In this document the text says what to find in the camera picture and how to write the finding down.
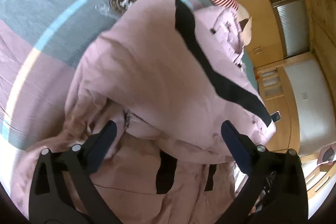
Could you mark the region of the pink jacket with black trim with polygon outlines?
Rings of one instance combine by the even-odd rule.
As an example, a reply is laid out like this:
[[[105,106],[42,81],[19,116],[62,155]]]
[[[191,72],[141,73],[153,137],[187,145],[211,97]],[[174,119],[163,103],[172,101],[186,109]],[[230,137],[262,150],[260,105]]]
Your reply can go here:
[[[82,56],[59,135],[19,161],[11,199],[29,213],[41,150],[66,151],[108,121],[117,137],[91,180],[123,223],[215,223],[235,197],[230,121],[255,144],[276,132],[258,92],[180,0],[137,0]]]

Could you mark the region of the wooden shelf with glass panels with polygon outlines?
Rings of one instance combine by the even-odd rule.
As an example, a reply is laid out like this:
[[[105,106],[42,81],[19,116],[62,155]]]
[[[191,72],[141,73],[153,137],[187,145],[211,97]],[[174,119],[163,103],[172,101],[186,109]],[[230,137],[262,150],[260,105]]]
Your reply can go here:
[[[285,152],[292,148],[299,151],[299,119],[294,92],[284,67],[276,67],[257,73],[257,82],[269,114],[280,113],[273,134],[266,147],[270,151]]]

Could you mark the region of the striped grey pink bedsheet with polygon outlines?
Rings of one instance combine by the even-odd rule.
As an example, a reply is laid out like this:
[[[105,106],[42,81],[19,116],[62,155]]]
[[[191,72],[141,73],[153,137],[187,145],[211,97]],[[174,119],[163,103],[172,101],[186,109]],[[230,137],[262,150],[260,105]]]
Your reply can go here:
[[[210,0],[182,0],[196,10]],[[120,16],[109,0],[1,0],[1,139],[24,151],[56,135],[74,71]]]

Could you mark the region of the wooden wardrobe cabinets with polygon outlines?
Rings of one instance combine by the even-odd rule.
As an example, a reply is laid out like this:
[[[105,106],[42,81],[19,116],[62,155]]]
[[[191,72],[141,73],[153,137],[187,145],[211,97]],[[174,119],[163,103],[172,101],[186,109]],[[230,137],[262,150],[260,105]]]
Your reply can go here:
[[[299,155],[335,142],[335,0],[236,0],[252,17],[246,52],[259,71],[284,67],[299,119]]]

